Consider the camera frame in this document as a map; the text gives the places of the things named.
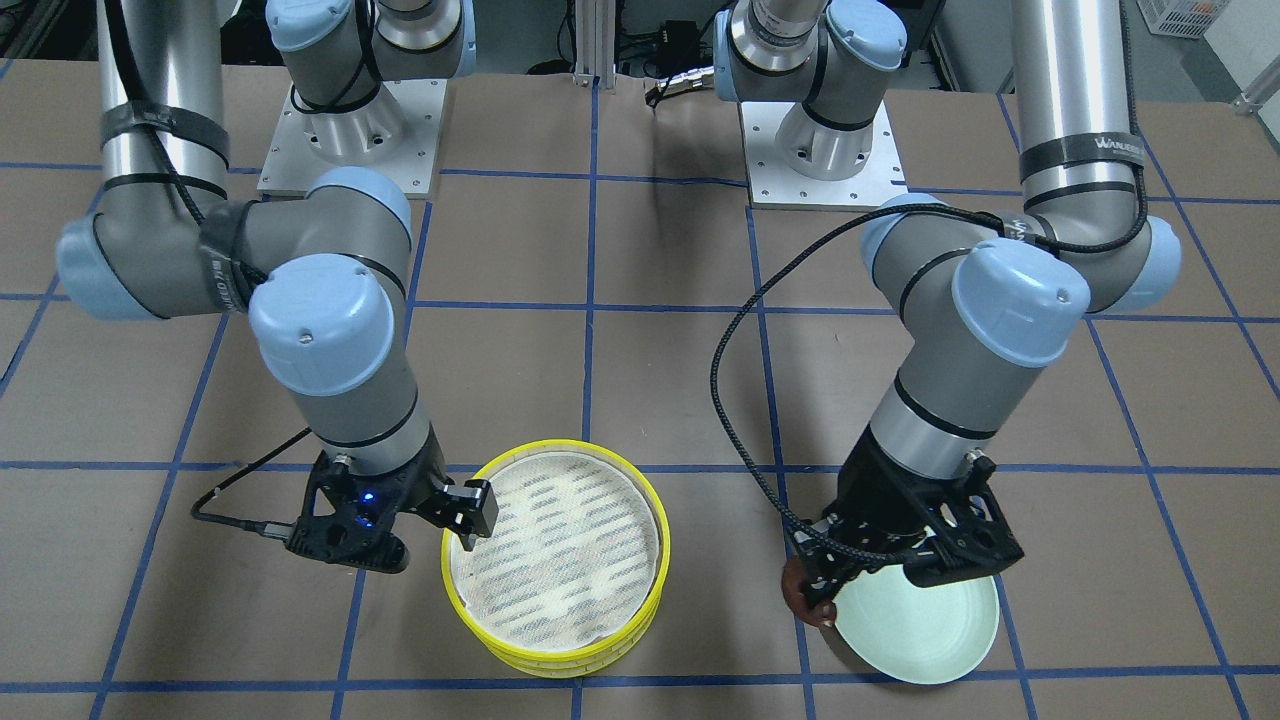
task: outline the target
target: light blue cap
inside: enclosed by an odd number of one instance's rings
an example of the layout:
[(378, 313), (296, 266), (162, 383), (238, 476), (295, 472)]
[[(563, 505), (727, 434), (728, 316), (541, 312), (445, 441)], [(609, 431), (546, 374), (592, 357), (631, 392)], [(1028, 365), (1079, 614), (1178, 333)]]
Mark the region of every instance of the light blue cap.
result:
[(453, 77), (466, 77), (476, 69), (476, 13), (471, 0), (462, 0), (462, 58)]
[(248, 320), (262, 361), (298, 395), (355, 389), (392, 348), (396, 316), (372, 270), (346, 255), (303, 255), (253, 291)]
[[(897, 197), (886, 200), (883, 205), (877, 208), (877, 210), (883, 210), (884, 208), (897, 208), (899, 205), (915, 205), (918, 202), (938, 204), (942, 201), (927, 192), (904, 192)], [(876, 266), (876, 254), (879, 252), (879, 246), (884, 243), (884, 238), (888, 237), (893, 225), (896, 225), (899, 220), (905, 217), (905, 213), (901, 215), (884, 215), (883, 218), (868, 220), (867, 224), (863, 225), (863, 265), (867, 265), (867, 272), (869, 274), (874, 274), (872, 273), (872, 269)]]
[(726, 102), (737, 102), (737, 90), (733, 87), (733, 51), (728, 46), (728, 18), (732, 10), (716, 13), (716, 42), (712, 53), (716, 63), (716, 97)]
[(1044, 368), (1066, 350), (1089, 307), (1089, 283), (1048, 252), (997, 237), (960, 261), (951, 299), (988, 350), (1023, 368)]
[(280, 53), (315, 45), (347, 19), (352, 0), (268, 0), (266, 27)]
[(1129, 290), (1107, 307), (1108, 313), (1149, 307), (1164, 297), (1178, 279), (1178, 272), (1183, 266), (1183, 247), (1174, 234), (1174, 228), (1151, 215), (1147, 217), (1147, 223), (1151, 225), (1151, 251), (1147, 254), (1147, 261)]
[(878, 70), (896, 70), (906, 50), (906, 27), (876, 0), (832, 0), (827, 27), (850, 53)]
[(394, 213), (396, 217), (399, 218), (401, 224), (404, 225), (404, 233), (412, 237), (412, 231), (410, 231), (408, 224), (408, 199), (404, 197), (404, 193), (401, 191), (399, 186), (392, 181), (392, 178), (379, 173), (378, 170), (371, 170), (360, 165), (344, 165), (342, 168), (328, 170), (316, 178), (311, 190), (307, 191), (307, 197), (311, 197), (311, 193), (321, 187), (349, 187), (351, 190), (372, 197), (374, 200), (381, 202), (384, 208)]
[(124, 287), (93, 234), (93, 215), (67, 223), (55, 251), (58, 277), (76, 305), (99, 320), (159, 320)]

